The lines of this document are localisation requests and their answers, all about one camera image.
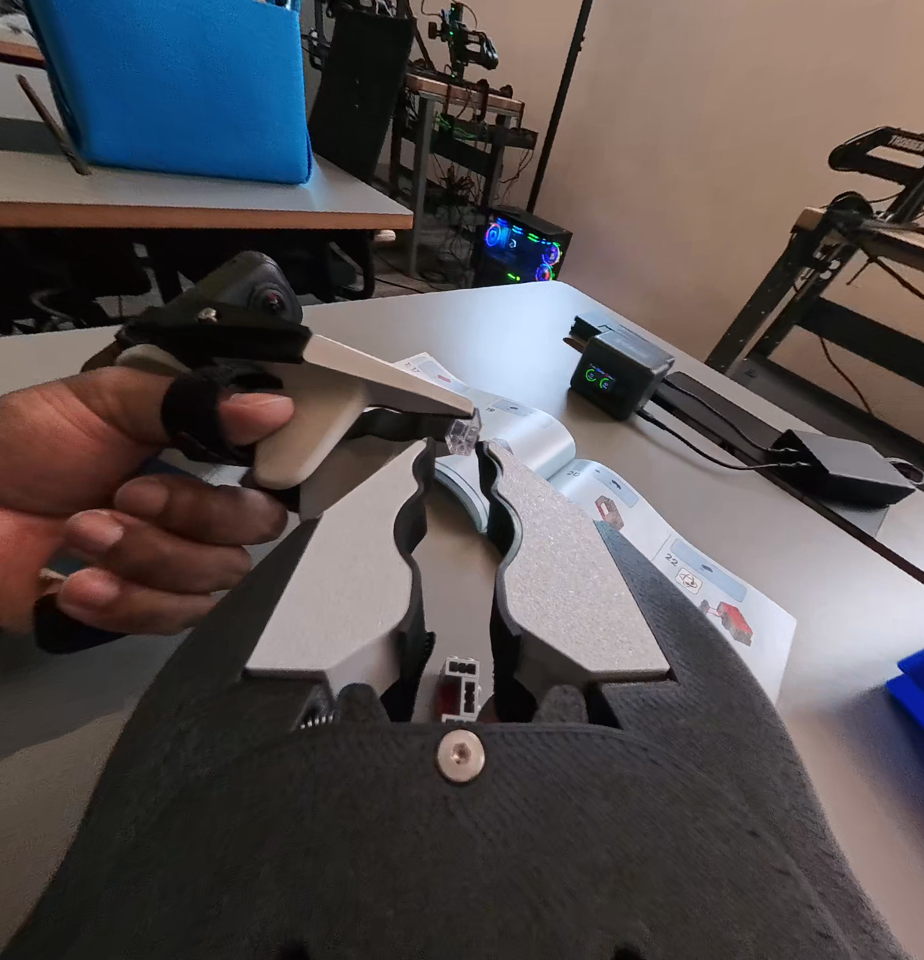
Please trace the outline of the blue fabric box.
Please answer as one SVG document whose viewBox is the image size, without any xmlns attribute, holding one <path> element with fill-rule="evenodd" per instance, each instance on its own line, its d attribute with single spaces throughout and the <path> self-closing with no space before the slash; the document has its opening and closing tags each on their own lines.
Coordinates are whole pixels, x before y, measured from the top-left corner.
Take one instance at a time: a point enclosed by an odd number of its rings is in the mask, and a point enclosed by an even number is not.
<svg viewBox="0 0 924 960">
<path fill-rule="evenodd" d="M 60 117 L 89 163 L 306 185 L 300 2 L 31 1 Z"/>
</svg>

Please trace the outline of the black mat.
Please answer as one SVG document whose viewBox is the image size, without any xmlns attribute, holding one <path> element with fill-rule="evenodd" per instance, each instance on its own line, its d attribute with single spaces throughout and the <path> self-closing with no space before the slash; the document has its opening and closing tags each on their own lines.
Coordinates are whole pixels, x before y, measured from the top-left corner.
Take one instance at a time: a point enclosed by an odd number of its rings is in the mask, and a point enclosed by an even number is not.
<svg viewBox="0 0 924 960">
<path fill-rule="evenodd" d="M 66 148 L 43 121 L 0 116 L 0 152 L 65 156 Z"/>
</svg>

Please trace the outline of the black power station with display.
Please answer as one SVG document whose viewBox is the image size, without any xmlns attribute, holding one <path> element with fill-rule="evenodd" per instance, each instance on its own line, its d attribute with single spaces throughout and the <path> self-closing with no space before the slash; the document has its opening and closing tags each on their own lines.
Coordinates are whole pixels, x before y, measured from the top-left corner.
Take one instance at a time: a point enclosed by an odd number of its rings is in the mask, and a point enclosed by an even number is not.
<svg viewBox="0 0 924 960">
<path fill-rule="evenodd" d="M 624 422 L 643 409 L 674 363 L 675 356 L 653 342 L 610 330 L 588 340 L 569 389 Z"/>
</svg>

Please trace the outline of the cluttered equipment rack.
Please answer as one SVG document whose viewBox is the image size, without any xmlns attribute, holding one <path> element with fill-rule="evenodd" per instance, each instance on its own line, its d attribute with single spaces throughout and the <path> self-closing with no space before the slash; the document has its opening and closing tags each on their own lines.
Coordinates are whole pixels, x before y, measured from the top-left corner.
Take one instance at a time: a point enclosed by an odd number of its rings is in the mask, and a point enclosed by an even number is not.
<svg viewBox="0 0 924 960">
<path fill-rule="evenodd" d="M 530 160 L 538 134 L 524 126 L 525 104 L 510 86 L 494 87 L 498 66 L 492 39 L 467 2 L 396 2 L 415 37 L 402 90 L 396 97 L 387 186 L 413 214 L 406 252 L 408 274 L 420 277 L 420 232 L 430 195 L 476 224 L 503 194 L 506 155 Z"/>
</svg>

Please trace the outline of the grey red toy brick assembly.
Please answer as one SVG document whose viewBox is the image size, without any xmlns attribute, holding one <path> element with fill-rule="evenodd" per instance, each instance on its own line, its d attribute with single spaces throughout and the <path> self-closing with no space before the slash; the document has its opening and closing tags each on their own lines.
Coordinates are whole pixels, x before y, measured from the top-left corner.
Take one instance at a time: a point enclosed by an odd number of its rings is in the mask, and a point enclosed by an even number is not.
<svg viewBox="0 0 924 960">
<path fill-rule="evenodd" d="M 474 723 L 480 713 L 480 661 L 450 655 L 435 687 L 433 717 L 442 723 Z"/>
</svg>

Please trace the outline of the computer tower with coloured lights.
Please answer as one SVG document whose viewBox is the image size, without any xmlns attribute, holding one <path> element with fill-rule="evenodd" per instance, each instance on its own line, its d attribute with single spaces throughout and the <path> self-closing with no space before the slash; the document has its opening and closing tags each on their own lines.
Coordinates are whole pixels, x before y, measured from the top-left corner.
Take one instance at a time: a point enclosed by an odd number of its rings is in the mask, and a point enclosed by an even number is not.
<svg viewBox="0 0 924 960">
<path fill-rule="evenodd" d="M 572 238 L 571 230 L 525 209 L 490 207 L 472 254 L 471 285 L 556 281 Z"/>
</svg>

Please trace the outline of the thin dark rod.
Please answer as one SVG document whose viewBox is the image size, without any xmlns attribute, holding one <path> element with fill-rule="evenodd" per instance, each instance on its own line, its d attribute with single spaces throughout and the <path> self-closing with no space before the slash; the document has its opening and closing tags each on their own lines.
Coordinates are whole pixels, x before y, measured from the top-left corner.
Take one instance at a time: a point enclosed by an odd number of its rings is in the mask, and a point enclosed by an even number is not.
<svg viewBox="0 0 924 960">
<path fill-rule="evenodd" d="M 91 176 L 91 168 L 76 149 L 68 132 L 60 126 L 60 123 L 55 119 L 53 114 L 50 113 L 48 107 L 39 98 L 28 78 L 21 73 L 17 73 L 15 78 L 29 103 L 35 109 L 42 123 L 47 126 L 47 129 L 58 144 L 61 153 L 66 157 L 70 165 L 79 175 L 86 177 Z"/>
</svg>

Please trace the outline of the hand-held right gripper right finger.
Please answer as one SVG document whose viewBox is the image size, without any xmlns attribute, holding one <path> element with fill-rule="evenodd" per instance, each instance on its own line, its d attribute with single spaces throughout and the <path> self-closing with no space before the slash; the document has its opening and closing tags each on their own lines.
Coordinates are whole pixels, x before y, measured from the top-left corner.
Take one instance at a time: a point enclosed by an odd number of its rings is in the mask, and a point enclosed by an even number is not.
<svg viewBox="0 0 924 960">
<path fill-rule="evenodd" d="M 535 710 L 554 688 L 667 679 L 668 660 L 586 512 L 495 440 L 479 443 L 499 556 L 490 638 L 498 710 Z"/>
</svg>

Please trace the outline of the black pole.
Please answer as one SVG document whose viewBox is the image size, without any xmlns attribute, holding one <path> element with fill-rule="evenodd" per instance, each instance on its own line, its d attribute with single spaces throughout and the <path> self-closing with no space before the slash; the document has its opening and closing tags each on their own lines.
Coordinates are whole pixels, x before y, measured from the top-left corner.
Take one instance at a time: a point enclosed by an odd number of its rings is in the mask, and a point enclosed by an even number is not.
<svg viewBox="0 0 924 960">
<path fill-rule="evenodd" d="M 541 187 L 550 161 L 552 149 L 562 120 L 568 90 L 573 79 L 579 54 L 583 48 L 588 28 L 588 19 L 594 5 L 593 1 L 582 1 L 576 18 L 575 27 L 565 57 L 560 83 L 553 102 L 552 111 L 542 141 L 538 163 L 532 179 L 530 192 L 525 204 L 529 213 L 535 213 L 540 198 Z"/>
</svg>

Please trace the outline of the black power adapter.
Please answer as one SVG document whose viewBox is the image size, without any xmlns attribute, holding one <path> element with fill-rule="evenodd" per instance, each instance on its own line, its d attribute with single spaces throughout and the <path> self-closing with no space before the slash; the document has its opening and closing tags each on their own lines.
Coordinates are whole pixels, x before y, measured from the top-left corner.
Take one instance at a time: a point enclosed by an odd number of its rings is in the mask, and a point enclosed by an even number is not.
<svg viewBox="0 0 924 960">
<path fill-rule="evenodd" d="M 859 440 L 787 430 L 769 448 L 774 470 L 815 500 L 886 508 L 916 490 L 893 461 Z"/>
</svg>

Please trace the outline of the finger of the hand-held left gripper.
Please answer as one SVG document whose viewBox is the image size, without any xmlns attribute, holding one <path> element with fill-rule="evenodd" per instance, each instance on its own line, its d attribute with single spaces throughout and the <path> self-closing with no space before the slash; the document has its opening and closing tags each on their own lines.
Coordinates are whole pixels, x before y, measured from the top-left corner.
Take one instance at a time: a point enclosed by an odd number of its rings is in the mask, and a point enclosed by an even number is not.
<svg viewBox="0 0 924 960">
<path fill-rule="evenodd" d="M 343 440 L 301 482 L 299 520 L 317 520 L 341 501 L 360 522 L 394 522 L 418 490 L 413 467 L 425 451 L 425 440 Z"/>
<path fill-rule="evenodd" d="M 323 335 L 308 341 L 302 360 L 300 417 L 320 439 L 444 441 L 451 423 L 476 407 L 453 390 Z"/>
</svg>

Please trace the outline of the grey table with wooden edge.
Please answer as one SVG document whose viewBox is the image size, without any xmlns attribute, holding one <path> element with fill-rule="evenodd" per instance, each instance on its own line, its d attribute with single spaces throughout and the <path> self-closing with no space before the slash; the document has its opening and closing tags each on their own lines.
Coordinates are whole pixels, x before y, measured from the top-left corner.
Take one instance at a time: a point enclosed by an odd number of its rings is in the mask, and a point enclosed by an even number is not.
<svg viewBox="0 0 924 960">
<path fill-rule="evenodd" d="M 93 167 L 0 150 L 0 228 L 407 230 L 413 214 L 320 157 L 305 185 Z"/>
</svg>

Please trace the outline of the toy brick instruction booklet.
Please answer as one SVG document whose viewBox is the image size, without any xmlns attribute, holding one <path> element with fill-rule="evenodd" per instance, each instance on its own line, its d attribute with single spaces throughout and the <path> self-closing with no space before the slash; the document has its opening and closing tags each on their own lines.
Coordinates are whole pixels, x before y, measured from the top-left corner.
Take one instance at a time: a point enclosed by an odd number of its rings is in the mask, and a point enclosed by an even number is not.
<svg viewBox="0 0 924 960">
<path fill-rule="evenodd" d="M 778 701 L 796 629 L 790 613 L 682 538 L 622 475 L 576 458 L 574 438 L 551 414 L 473 389 L 426 352 L 396 366 L 472 400 L 481 415 L 481 440 L 499 441 L 592 520 L 623 534 L 701 610 L 770 700 Z"/>
</svg>

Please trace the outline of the clear toy brick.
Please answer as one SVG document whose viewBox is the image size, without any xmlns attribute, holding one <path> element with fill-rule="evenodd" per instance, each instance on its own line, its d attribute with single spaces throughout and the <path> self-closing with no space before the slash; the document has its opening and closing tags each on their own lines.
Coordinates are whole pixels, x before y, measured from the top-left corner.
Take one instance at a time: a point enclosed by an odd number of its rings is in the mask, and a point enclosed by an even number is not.
<svg viewBox="0 0 924 960">
<path fill-rule="evenodd" d="M 472 455 L 480 440 L 481 431 L 481 412 L 476 406 L 471 416 L 456 418 L 447 428 L 444 436 L 447 454 L 456 457 Z"/>
</svg>

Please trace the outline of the black metal frame stand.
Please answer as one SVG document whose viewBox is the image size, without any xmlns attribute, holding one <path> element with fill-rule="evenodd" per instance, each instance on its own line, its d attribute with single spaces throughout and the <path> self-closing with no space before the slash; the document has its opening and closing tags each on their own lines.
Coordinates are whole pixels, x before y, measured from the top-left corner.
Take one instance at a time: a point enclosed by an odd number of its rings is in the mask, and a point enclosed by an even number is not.
<svg viewBox="0 0 924 960">
<path fill-rule="evenodd" d="M 782 254 L 706 364 L 724 374 L 750 354 L 769 358 L 800 329 L 924 389 L 923 341 L 827 298 L 856 255 L 924 303 L 923 292 L 890 269 L 897 264 L 924 274 L 924 225 L 876 219 L 860 195 L 845 194 L 802 211 Z"/>
</svg>

